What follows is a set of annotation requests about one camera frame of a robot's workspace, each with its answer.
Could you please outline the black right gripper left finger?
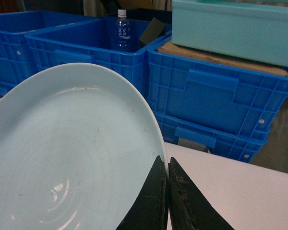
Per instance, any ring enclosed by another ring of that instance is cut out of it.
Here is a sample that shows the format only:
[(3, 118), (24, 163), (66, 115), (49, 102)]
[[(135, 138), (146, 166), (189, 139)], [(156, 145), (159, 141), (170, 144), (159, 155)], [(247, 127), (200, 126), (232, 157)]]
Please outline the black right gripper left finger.
[(118, 230), (165, 230), (168, 220), (168, 177), (157, 156), (134, 204)]

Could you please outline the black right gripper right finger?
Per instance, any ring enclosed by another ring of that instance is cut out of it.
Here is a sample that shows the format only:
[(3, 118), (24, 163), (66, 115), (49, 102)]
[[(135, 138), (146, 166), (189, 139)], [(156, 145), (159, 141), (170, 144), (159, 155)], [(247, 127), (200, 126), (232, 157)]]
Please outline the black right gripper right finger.
[(174, 158), (169, 164), (170, 218), (174, 230), (232, 230)]

